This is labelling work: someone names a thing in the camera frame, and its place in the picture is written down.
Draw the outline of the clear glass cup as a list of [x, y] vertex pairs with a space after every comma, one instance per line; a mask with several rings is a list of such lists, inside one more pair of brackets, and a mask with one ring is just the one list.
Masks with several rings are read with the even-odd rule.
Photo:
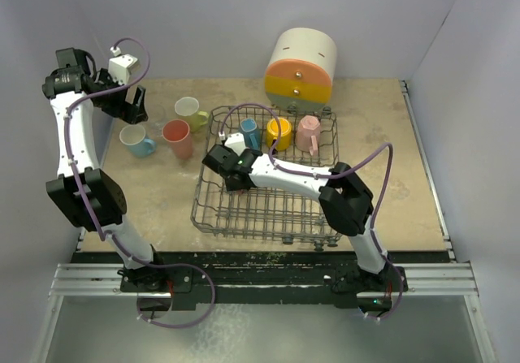
[[167, 113], [161, 105], [150, 105], [146, 107], [148, 120], [145, 128], [149, 135], [161, 137], [164, 125], [167, 122]]

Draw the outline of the light blue mug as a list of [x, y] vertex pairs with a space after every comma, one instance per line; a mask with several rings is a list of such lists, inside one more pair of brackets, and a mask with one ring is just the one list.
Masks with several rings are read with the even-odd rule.
[[125, 126], [119, 132], [119, 140], [137, 158], [146, 158], [156, 151], [157, 143], [147, 136], [140, 124]]

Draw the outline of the salmon pink tumbler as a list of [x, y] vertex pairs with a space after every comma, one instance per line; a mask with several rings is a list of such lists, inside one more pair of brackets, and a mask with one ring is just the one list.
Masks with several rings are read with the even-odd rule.
[[175, 119], [166, 123], [162, 128], [162, 137], [178, 159], [187, 160], [193, 156], [191, 130], [184, 120]]

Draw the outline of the lime green faceted mug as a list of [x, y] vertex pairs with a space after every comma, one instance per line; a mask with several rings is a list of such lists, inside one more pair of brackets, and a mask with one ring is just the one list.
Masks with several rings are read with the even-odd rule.
[[195, 97], [182, 97], [175, 105], [176, 115], [190, 127], [190, 132], [198, 132], [208, 124], [209, 114], [200, 110], [200, 103]]

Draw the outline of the pale pink faceted mug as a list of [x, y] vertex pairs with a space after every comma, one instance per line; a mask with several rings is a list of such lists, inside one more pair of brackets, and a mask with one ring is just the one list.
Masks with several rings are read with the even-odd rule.
[[309, 152], [316, 157], [319, 151], [319, 139], [321, 134], [321, 123], [313, 115], [304, 116], [298, 126], [295, 136], [296, 147], [302, 152]]

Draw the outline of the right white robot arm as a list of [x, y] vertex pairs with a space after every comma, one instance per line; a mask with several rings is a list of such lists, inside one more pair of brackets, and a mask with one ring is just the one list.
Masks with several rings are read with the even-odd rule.
[[[372, 162], [384, 149], [388, 160], [377, 201], [357, 171]], [[251, 188], [281, 189], [320, 204], [324, 217], [337, 233], [347, 236], [357, 257], [362, 284], [379, 291], [390, 281], [389, 270], [396, 273], [399, 291], [404, 277], [388, 257], [375, 231], [375, 220], [382, 204], [392, 168], [393, 145], [386, 142], [355, 166], [338, 162], [333, 167], [305, 166], [279, 160], [267, 153], [246, 148], [236, 153], [225, 145], [214, 145], [202, 164], [218, 174], [228, 191]]]

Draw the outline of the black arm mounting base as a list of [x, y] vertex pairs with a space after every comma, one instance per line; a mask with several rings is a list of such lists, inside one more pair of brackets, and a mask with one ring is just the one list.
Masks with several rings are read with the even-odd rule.
[[169, 268], [124, 270], [116, 253], [76, 253], [71, 261], [94, 272], [92, 281], [112, 279], [115, 290], [153, 298], [174, 310], [199, 304], [332, 305], [338, 309], [387, 312], [399, 292], [412, 288], [412, 275], [451, 262], [448, 252], [392, 252], [396, 269], [371, 276], [350, 251], [165, 252]]

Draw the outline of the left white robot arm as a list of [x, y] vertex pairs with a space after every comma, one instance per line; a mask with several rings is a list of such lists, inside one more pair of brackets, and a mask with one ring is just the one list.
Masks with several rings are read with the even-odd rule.
[[97, 232], [119, 254], [119, 275], [139, 291], [157, 292], [167, 283], [167, 272], [154, 247], [128, 221], [122, 188], [100, 165], [95, 151], [93, 111], [135, 125], [148, 119], [145, 89], [137, 88], [132, 102], [127, 90], [134, 84], [137, 57], [114, 45], [106, 68], [76, 48], [58, 50], [57, 69], [45, 78], [42, 92], [49, 100], [58, 129], [58, 170], [46, 182], [47, 195], [74, 227]]

